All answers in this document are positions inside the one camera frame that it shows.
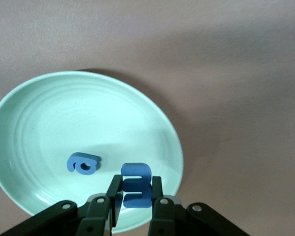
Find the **brown table cover sheet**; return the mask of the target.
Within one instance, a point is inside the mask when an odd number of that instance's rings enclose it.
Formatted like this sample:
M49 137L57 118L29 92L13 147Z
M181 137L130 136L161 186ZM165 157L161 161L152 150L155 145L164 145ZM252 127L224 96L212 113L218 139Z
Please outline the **brown table cover sheet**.
M295 236L295 0L0 0L0 101L66 70L122 80L164 111L184 206Z

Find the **blue capital letter E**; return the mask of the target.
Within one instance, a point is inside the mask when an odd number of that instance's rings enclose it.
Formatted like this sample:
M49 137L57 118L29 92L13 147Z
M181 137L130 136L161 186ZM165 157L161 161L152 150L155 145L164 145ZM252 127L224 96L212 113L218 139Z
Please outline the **blue capital letter E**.
M151 169L145 163L125 163L121 168L122 189L126 193L123 205L126 208L150 208L152 206Z

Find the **green plate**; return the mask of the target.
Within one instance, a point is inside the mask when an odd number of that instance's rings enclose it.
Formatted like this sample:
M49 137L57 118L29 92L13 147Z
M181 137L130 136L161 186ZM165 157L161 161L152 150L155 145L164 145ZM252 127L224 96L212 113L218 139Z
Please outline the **green plate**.
M67 169L76 152L100 158L97 171ZM0 187L36 215L53 204L107 191L125 163L146 163L175 195L183 175L178 135L146 95L114 78L65 71L31 79L0 102Z

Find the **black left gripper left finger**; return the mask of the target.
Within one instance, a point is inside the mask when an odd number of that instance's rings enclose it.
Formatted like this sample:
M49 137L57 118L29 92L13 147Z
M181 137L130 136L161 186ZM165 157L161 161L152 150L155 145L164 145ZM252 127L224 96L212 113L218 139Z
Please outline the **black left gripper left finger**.
M123 199L122 184L122 175L115 175L106 193L90 196L83 206L60 201L0 236L112 236Z

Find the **blue lowercase letter a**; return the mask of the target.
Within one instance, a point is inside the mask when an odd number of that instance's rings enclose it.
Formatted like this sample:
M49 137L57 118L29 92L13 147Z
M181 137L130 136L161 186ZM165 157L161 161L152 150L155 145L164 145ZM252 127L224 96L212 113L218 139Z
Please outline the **blue lowercase letter a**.
M97 171L100 158L82 152L73 153L67 160L67 169L70 172L78 172L82 175L92 175Z

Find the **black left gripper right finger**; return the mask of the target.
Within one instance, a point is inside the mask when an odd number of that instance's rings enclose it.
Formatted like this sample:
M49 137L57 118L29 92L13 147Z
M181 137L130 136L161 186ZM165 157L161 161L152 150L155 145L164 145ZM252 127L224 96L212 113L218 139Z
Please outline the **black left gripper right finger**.
M248 236L248 233L204 203L184 208L178 197L163 194L161 177L153 177L148 236Z

